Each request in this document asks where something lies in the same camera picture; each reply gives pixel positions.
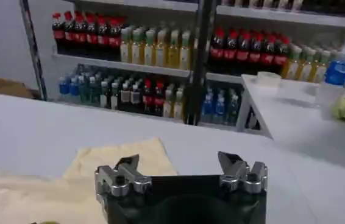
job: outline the store shelf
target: store shelf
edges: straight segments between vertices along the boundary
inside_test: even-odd
[[[157,67],[157,66],[136,65],[136,64],[129,64],[129,63],[123,63],[123,62],[117,62],[117,61],[107,61],[107,60],[100,60],[100,59],[93,59],[93,58],[77,57],[77,56],[64,55],[64,54],[58,54],[58,53],[54,53],[53,57],[57,60],[65,60],[70,63],[102,66],[102,67],[107,67],[107,68],[116,68],[116,69],[123,69],[123,70],[128,70],[128,71],[147,72],[147,73],[170,75],[170,76],[182,77],[182,78],[187,78],[190,75],[190,71],[187,71],[187,70],[162,68],[162,67]]]
[[[345,27],[345,17],[327,16],[319,14],[283,12],[265,9],[249,9],[240,7],[231,7],[219,5],[217,14],[239,16],[245,18],[268,19],[276,21],[285,21],[292,23],[305,23],[324,26]]]
[[[225,75],[225,74],[218,74],[218,73],[212,73],[212,72],[207,73],[207,80],[236,83],[236,84],[240,84],[242,82],[242,79],[240,76]]]
[[[116,4],[116,5],[129,5],[136,7],[147,7],[153,9],[169,9],[179,10],[186,12],[195,12],[198,8],[196,3],[190,2],[176,2],[176,1],[163,1],[163,0],[64,0],[68,2],[93,2],[104,4]]]

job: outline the red bottle cap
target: red bottle cap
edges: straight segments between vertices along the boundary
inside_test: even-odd
[[[70,11],[67,11],[67,12],[64,13],[64,17],[65,17],[66,20],[72,20],[73,15],[71,14]]]
[[[218,37],[224,36],[224,30],[221,27],[216,28],[216,36],[218,36]]]
[[[236,30],[234,30],[234,29],[230,29],[230,30],[229,30],[229,37],[230,37],[231,39],[236,39],[236,38],[238,38],[238,32],[237,32]]]
[[[60,13],[54,13],[53,15],[52,15],[52,17],[53,18],[55,18],[55,19],[59,19],[60,17],[62,16],[62,14],[60,14]]]

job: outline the white table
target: white table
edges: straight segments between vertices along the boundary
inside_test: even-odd
[[[262,133],[295,154],[291,166],[317,220],[345,222],[345,122],[312,107],[317,84],[282,80],[274,89],[256,85],[255,76],[242,78],[238,130],[244,130],[252,107]]]
[[[182,175],[221,173],[218,150],[249,164],[264,161],[267,223],[345,222],[345,168],[280,149],[266,137],[0,95],[0,169],[18,174],[59,177],[79,148],[153,136],[161,138]],[[337,181],[337,187],[321,178]]]

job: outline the bottle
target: bottle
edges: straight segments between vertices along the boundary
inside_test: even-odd
[[[132,54],[131,49],[129,49],[129,35],[128,29],[123,29],[121,31],[121,46],[120,46],[120,53],[121,53],[121,62],[131,63],[132,62]]]
[[[240,74],[242,74],[246,70],[250,44],[251,44],[251,41],[250,41],[249,32],[243,31],[243,33],[241,34],[241,41],[239,42],[238,50],[236,54],[238,67],[240,68],[238,73]]]
[[[110,20],[110,32],[109,32],[109,47],[110,47],[110,59],[119,61],[121,56],[121,26],[119,18],[111,18]]]
[[[224,105],[224,96],[222,93],[219,93],[218,99],[216,102],[215,107],[215,115],[213,116],[213,123],[215,124],[223,124],[224,123],[224,115],[226,112],[226,106]]]
[[[90,102],[92,106],[100,106],[101,86],[97,84],[95,77],[90,77]]]
[[[224,56],[224,31],[222,28],[217,27],[215,35],[210,42],[208,64],[215,72],[219,72],[223,68]]]
[[[236,94],[232,94],[231,101],[227,110],[227,125],[235,126],[238,119],[239,112],[239,97]]]
[[[69,85],[64,77],[59,78],[59,102],[69,102]]]
[[[314,73],[313,56],[316,51],[310,47],[307,48],[307,59],[297,70],[296,77],[300,81],[309,81],[310,75]]]
[[[75,12],[75,42],[76,42],[76,51],[80,55],[87,55],[87,24],[84,20],[83,15],[80,12]]]
[[[140,30],[134,30],[133,32],[133,45],[132,45],[132,63],[142,65],[141,56],[141,36]]]
[[[163,105],[165,103],[165,98],[163,94],[164,84],[163,82],[157,82],[155,87],[155,115],[163,116]]]
[[[191,47],[190,47],[190,31],[185,31],[182,35],[182,47],[180,48],[179,69],[191,69]]]
[[[236,52],[238,47],[238,32],[234,29],[229,30],[229,36],[226,42],[226,48],[224,49],[224,61],[225,66],[228,70],[233,69],[235,67],[235,58]]]
[[[173,110],[175,119],[183,119],[183,88],[178,88],[177,90]]]
[[[55,13],[52,15],[53,17],[53,24],[52,24],[52,30],[53,30],[53,36],[56,41],[57,46],[57,52],[63,53],[65,51],[65,32],[64,32],[64,23],[61,22],[60,13]]]
[[[274,57],[274,72],[277,74],[282,73],[282,68],[288,59],[289,54],[289,39],[287,37],[281,37],[280,42],[276,46]]]
[[[292,59],[289,61],[288,69],[286,70],[285,79],[290,80],[297,80],[297,70],[299,69],[300,65],[300,56],[301,56],[302,49],[296,45],[294,45],[293,49],[293,56]]]
[[[105,18],[103,16],[98,16],[98,48],[99,48],[99,58],[108,58],[107,54],[109,52],[109,37],[108,37],[108,27],[106,25]]]
[[[130,102],[132,103],[132,112],[138,113],[141,111],[141,94],[138,89],[138,84],[132,85],[130,92]]]
[[[72,52],[73,47],[74,47],[75,21],[73,20],[73,16],[70,11],[65,12],[64,16],[65,16],[64,33],[65,33],[65,41],[66,41],[66,51]]]
[[[316,68],[316,72],[312,77],[312,82],[321,83],[324,80],[325,72],[328,68],[328,62],[330,58],[331,52],[323,51],[321,54],[320,62],[318,63],[318,67]]]
[[[174,30],[171,32],[171,44],[168,49],[167,64],[169,68],[179,67],[179,30]]]
[[[154,112],[154,96],[152,92],[151,81],[146,80],[143,93],[144,113],[152,114]]]
[[[147,31],[146,39],[146,45],[144,48],[144,64],[154,66],[156,64],[155,31]]]
[[[167,88],[165,95],[166,100],[163,105],[163,117],[171,117],[172,112],[174,111],[174,96],[173,96],[173,88]]]
[[[276,37],[269,35],[267,37],[267,43],[263,47],[263,53],[260,61],[266,70],[269,70],[274,60],[274,51],[276,48]]]
[[[112,84],[112,95],[110,96],[110,108],[112,110],[118,110],[118,83]]]

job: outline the yellow towel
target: yellow towel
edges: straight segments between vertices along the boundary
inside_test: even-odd
[[[176,175],[159,139],[80,150],[59,180],[19,177],[0,171],[0,223],[106,224],[94,191],[94,170],[140,154],[144,175]]]

